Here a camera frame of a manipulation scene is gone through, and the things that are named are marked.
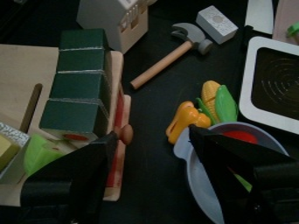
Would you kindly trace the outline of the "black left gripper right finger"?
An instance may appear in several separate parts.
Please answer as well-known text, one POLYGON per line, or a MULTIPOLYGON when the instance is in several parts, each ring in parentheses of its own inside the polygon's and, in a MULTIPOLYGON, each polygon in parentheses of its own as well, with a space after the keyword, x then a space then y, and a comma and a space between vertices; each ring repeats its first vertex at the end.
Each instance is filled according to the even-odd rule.
POLYGON ((194 125, 190 139, 226 224, 299 222, 299 160, 194 125))

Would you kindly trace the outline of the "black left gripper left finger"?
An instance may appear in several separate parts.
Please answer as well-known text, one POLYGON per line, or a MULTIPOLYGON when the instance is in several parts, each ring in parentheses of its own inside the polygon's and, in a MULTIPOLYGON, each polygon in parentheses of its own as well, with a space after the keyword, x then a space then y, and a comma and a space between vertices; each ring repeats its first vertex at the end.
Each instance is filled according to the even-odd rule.
POLYGON ((29 176, 20 224, 99 224, 116 148, 117 134, 109 133, 29 176))

